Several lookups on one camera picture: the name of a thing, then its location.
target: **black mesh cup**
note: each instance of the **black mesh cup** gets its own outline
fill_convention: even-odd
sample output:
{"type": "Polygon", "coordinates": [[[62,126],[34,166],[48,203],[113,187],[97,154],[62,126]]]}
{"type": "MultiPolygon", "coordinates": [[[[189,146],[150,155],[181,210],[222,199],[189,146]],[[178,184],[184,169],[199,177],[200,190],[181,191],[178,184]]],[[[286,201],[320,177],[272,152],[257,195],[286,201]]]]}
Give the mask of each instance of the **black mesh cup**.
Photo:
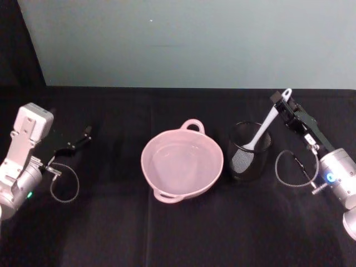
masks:
{"type": "Polygon", "coordinates": [[[229,133],[228,162],[230,173],[239,181],[252,181],[260,177],[272,145],[269,131],[265,131],[253,150],[243,148],[256,135],[261,124],[243,121],[234,125],[229,133]]]}

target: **black tablecloth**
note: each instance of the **black tablecloth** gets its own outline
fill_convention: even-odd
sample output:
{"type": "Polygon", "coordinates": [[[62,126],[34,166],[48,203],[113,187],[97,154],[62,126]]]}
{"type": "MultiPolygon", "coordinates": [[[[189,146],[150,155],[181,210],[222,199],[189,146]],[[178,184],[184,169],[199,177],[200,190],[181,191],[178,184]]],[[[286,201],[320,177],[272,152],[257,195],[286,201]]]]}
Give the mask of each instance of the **black tablecloth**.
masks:
{"type": "MultiPolygon", "coordinates": [[[[50,175],[18,213],[2,222],[1,266],[356,266],[356,242],[342,225],[344,209],[326,189],[279,184],[274,161],[295,151],[313,172],[313,157],[277,118],[264,174],[250,184],[233,181],[226,166],[205,194],[168,205],[158,202],[140,166],[141,151],[155,135],[189,118],[226,152],[229,127],[262,122],[275,90],[2,88],[0,156],[18,108],[34,102],[55,108],[50,135],[35,155],[52,150],[93,125],[92,144],[71,159],[81,183],[76,201],[51,198],[50,175]]],[[[329,141],[356,159],[356,93],[294,90],[294,99],[314,116],[329,141]]],[[[281,174],[303,179],[285,162],[281,174]]],[[[72,177],[58,181],[74,191],[72,177]]]]}

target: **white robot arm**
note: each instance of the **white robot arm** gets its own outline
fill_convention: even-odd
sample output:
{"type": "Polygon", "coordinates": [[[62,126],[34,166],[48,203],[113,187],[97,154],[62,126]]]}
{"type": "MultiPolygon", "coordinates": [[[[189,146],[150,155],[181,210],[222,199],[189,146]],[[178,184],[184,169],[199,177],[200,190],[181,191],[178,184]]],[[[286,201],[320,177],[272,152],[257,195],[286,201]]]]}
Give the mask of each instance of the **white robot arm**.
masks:
{"type": "MultiPolygon", "coordinates": [[[[9,219],[23,204],[28,194],[41,182],[40,159],[33,149],[44,139],[54,116],[34,103],[18,110],[7,156],[0,166],[0,220],[9,219]]],[[[55,175],[60,175],[51,168],[55,175]]]]}
{"type": "MultiPolygon", "coordinates": [[[[308,115],[292,98],[286,102],[280,93],[277,92],[271,99],[275,103],[275,107],[283,119],[285,126],[298,134],[308,149],[312,151],[314,149],[315,156],[317,157],[318,174],[324,179],[325,183],[317,187],[313,183],[315,175],[305,185],[311,184],[314,187],[312,191],[313,195],[321,192],[326,187],[331,188],[338,200],[348,210],[343,215],[343,225],[350,237],[356,240],[356,163],[344,149],[335,149],[331,145],[319,130],[317,121],[308,115]]],[[[277,168],[280,155],[276,160],[275,169],[277,168]]],[[[303,165],[300,162],[299,164],[303,172],[305,172],[303,165]]]]}

